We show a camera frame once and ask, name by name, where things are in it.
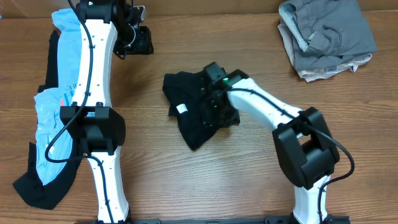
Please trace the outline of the black t-shirt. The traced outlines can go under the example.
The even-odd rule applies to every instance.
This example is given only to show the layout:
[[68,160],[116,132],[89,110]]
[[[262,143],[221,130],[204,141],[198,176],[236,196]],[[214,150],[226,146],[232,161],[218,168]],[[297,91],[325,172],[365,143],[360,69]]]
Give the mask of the black t-shirt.
[[206,89],[204,71],[167,73],[162,91],[170,103],[169,116],[177,118],[178,128],[191,150],[196,151],[221,129],[206,127],[202,123],[200,102],[210,94]]

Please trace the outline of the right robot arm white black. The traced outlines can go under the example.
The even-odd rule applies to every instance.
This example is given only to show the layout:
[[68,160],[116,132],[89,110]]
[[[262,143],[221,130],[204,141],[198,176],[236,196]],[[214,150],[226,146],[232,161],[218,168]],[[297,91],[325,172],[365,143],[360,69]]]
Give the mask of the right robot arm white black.
[[295,189],[291,223],[329,223],[325,184],[340,155],[321,112],[290,106],[241,70],[226,73],[215,62],[204,67],[203,79],[218,114],[222,107],[232,106],[271,131],[280,168]]

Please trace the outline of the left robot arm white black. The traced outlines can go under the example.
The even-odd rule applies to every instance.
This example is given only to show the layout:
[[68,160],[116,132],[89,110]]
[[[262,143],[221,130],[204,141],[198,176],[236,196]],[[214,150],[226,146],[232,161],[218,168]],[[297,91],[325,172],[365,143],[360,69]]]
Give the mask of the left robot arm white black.
[[113,55],[150,55],[151,32],[142,26],[145,6],[126,1],[80,1],[81,57],[77,88],[60,118],[82,156],[88,160],[98,199],[96,223],[131,223],[123,189],[121,147],[126,138],[124,118],[112,108],[110,95]]

